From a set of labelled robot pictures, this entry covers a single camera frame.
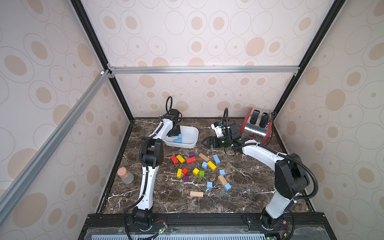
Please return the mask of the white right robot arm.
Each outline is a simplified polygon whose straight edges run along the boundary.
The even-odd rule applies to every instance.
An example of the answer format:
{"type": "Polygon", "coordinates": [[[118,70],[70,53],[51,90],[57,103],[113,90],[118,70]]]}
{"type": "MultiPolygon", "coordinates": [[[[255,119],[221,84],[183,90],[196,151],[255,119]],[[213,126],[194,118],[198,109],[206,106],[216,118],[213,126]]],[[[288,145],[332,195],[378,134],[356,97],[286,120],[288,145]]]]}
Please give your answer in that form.
{"type": "Polygon", "coordinates": [[[318,193],[319,183],[314,173],[302,163],[298,155],[280,153],[250,137],[242,137],[234,122],[214,122],[211,128],[216,136],[202,141],[206,148],[231,148],[274,171],[276,190],[271,201],[263,208],[260,218],[264,229],[272,230],[293,204],[298,200],[311,199],[318,193]]]}

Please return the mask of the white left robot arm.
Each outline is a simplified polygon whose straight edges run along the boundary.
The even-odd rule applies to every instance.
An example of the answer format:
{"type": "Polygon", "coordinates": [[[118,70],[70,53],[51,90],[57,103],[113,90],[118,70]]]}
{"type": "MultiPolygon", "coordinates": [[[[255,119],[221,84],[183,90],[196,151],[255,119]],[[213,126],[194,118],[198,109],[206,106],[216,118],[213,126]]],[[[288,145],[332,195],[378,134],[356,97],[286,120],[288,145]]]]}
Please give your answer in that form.
{"type": "Polygon", "coordinates": [[[142,164],[143,178],[140,197],[134,204],[133,222],[148,226],[152,225],[153,194],[156,175],[164,160],[164,140],[166,137],[177,136],[181,133],[179,115],[176,109],[169,109],[160,116],[158,127],[148,136],[142,138],[139,160],[142,164]]]}

